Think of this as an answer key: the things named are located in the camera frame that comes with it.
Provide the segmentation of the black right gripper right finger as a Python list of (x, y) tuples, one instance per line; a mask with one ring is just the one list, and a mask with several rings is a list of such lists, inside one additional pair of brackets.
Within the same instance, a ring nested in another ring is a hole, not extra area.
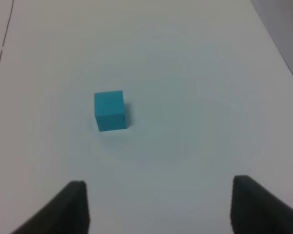
[(236, 175), (230, 222), (235, 234), (293, 234), (293, 209), (250, 176)]

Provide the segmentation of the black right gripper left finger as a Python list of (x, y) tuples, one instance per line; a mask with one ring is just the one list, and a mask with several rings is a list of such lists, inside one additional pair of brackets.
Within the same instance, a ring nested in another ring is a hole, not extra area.
[(90, 214), (84, 181), (69, 182), (14, 234), (87, 234)]

